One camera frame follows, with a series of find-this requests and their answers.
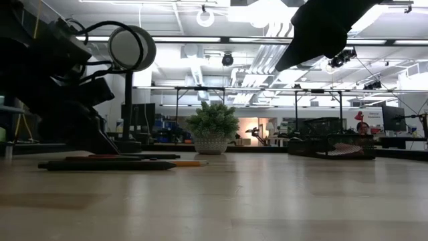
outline potted plant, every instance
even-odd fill
[[[198,108],[197,114],[186,120],[198,153],[219,155],[226,151],[227,143],[235,138],[239,129],[234,112],[235,108],[224,104],[209,106],[202,102],[202,109]]]

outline security camera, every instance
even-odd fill
[[[226,66],[226,67],[231,66],[233,64],[232,54],[231,53],[225,53],[221,63],[223,64],[223,66]]]

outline person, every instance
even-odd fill
[[[359,122],[356,125],[356,131],[358,131],[358,133],[360,135],[369,135],[369,133],[370,133],[370,127],[365,122]]]

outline black basket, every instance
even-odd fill
[[[365,159],[375,158],[372,135],[311,136],[305,141],[288,142],[288,153],[325,159]]]
[[[311,130],[311,135],[326,136],[340,133],[342,123],[337,117],[324,117],[312,120],[305,120],[304,124]]]

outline wire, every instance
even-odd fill
[[[39,6],[37,7],[37,17],[35,18],[35,27],[34,27],[34,35],[33,35],[34,39],[37,37],[37,31],[39,29],[40,13],[41,13],[41,0],[39,0]]]
[[[135,37],[135,40],[137,41],[137,44],[138,44],[138,48],[140,49],[140,54],[138,55],[138,59],[137,59],[136,63],[131,68],[129,68],[127,70],[113,70],[113,69],[99,70],[99,71],[93,73],[90,76],[86,76],[85,78],[82,78],[80,80],[80,82],[85,82],[85,81],[87,81],[87,80],[89,80],[91,78],[95,78],[95,77],[98,77],[98,76],[103,76],[103,75],[106,75],[106,74],[125,74],[125,73],[127,73],[129,71],[137,69],[140,66],[141,62],[142,62],[143,51],[144,50],[142,48],[141,39],[136,34],[136,32],[134,30],[132,30],[128,25],[125,25],[125,24],[117,22],[117,21],[102,21],[100,23],[96,23],[94,25],[91,25],[90,27],[87,27],[85,30],[78,31],[78,32],[76,32],[74,34],[81,35],[81,34],[84,34],[84,33],[88,33],[88,32],[90,32],[90,31],[92,31],[92,30],[94,30],[96,28],[99,28],[99,27],[102,27],[102,26],[105,26],[105,25],[117,25],[119,27],[122,27],[126,31],[129,31],[132,34],[132,36]]]
[[[78,25],[80,27],[81,30],[85,30],[85,27],[79,21],[77,21],[75,19],[67,18],[66,21],[70,22],[70,23],[75,23],[76,25]],[[85,41],[83,41],[83,44],[87,45],[88,42],[89,42],[89,34],[85,33]]]
[[[358,58],[358,57],[356,57],[356,59],[360,62],[360,64],[362,65],[362,66],[364,66],[364,68],[372,75],[372,77],[373,78],[375,78],[377,81],[379,81],[380,83],[381,83],[381,85],[383,86],[383,87],[385,87],[387,90],[388,90],[388,88],[381,82],[381,80],[379,80],[362,62],[361,62],[361,60]],[[417,114],[417,112],[415,111],[415,110],[413,110],[408,104],[406,104],[406,102],[404,102],[404,101],[402,101],[396,94],[394,94],[393,92],[391,92],[391,94],[393,95],[393,96],[395,96],[398,100],[400,100],[400,102],[401,103],[403,103],[405,106],[407,106],[407,108],[409,108],[411,111],[413,111],[415,114]]]

